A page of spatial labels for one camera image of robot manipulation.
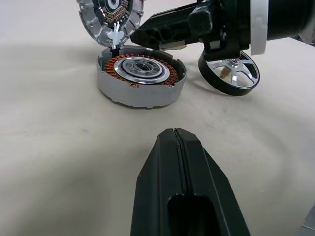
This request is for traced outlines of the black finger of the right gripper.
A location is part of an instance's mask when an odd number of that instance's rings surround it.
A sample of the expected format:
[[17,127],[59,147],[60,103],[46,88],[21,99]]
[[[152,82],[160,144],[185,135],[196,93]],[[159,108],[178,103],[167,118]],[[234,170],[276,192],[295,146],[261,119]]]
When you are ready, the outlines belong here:
[[151,16],[131,36],[145,48],[164,50],[197,43],[205,33],[205,12],[170,11]]
[[173,8],[161,13],[152,15],[148,20],[166,21],[166,20],[183,20],[187,21],[189,15],[197,7],[197,3],[191,3],[181,7]]

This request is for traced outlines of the grey metal base plate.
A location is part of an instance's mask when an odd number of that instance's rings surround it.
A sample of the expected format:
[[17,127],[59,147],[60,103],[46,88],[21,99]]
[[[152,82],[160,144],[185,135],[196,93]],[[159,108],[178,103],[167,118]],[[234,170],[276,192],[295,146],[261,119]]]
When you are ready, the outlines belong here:
[[307,214],[298,236],[315,236],[315,203]]

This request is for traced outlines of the black chrome spoked rotor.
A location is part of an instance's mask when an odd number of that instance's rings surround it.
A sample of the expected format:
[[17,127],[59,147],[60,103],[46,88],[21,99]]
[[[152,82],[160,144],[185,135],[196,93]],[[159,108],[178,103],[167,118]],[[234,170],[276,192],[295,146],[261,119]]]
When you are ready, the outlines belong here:
[[216,90],[231,96],[244,96],[260,82],[260,72],[254,61],[243,51],[235,59],[206,61],[202,53],[198,68],[203,78]]

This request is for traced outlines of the grey hinged motor lid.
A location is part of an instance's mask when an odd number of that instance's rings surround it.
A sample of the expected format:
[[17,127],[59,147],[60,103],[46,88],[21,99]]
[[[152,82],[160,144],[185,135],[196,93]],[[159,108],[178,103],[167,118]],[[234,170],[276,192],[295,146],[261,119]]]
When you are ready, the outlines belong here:
[[80,19],[98,44],[117,49],[139,28],[145,0],[76,0]]

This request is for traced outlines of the grey motor housing copper windings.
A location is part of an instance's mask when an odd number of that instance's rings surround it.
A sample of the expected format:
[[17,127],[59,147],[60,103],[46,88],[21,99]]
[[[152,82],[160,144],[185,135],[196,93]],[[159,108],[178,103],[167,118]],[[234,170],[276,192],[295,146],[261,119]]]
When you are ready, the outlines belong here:
[[164,107],[180,96],[187,69],[169,53],[127,45],[98,56],[97,85],[113,102],[135,108]]

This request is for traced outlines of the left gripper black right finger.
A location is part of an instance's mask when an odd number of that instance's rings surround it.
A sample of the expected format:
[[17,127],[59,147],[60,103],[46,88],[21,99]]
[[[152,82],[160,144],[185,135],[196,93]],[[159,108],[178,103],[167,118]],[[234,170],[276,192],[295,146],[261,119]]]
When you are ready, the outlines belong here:
[[174,201],[178,236],[249,236],[231,185],[193,133],[175,129],[185,176],[184,194]]

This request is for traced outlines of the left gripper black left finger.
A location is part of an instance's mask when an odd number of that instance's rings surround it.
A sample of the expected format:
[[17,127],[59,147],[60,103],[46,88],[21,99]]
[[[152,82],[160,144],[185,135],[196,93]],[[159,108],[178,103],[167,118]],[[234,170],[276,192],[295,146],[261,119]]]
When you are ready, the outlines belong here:
[[137,181],[130,236],[187,236],[187,182],[181,128],[161,132]]

